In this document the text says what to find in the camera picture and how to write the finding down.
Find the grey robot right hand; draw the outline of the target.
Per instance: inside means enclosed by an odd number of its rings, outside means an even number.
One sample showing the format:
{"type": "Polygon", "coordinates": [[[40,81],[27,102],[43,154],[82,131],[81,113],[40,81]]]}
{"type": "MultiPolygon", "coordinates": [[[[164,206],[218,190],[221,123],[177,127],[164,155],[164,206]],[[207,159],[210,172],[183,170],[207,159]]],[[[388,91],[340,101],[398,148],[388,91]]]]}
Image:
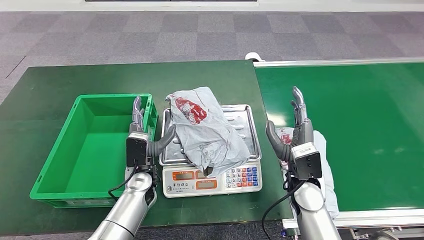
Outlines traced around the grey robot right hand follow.
{"type": "Polygon", "coordinates": [[[294,127],[291,144],[283,144],[278,137],[275,125],[271,120],[266,122],[266,135],[277,158],[283,162],[293,159],[291,148],[305,143],[313,142],[313,125],[308,118],[307,107],[302,92],[297,86],[292,87],[294,100],[290,102],[294,111],[294,127]]]}

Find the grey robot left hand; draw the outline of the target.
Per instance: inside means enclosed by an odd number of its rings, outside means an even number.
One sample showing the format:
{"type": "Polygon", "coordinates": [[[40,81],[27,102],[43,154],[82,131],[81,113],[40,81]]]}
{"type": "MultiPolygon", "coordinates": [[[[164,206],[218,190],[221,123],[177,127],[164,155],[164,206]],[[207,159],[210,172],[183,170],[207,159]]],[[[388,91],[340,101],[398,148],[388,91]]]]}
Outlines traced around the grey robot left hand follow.
{"type": "Polygon", "coordinates": [[[127,137],[127,159],[130,154],[138,156],[138,152],[145,158],[158,157],[166,147],[172,142],[176,135],[176,126],[169,127],[166,135],[158,141],[148,141],[148,134],[144,132],[143,116],[145,109],[141,108],[142,97],[137,95],[133,101],[132,122],[129,125],[129,135],[127,137]]]}

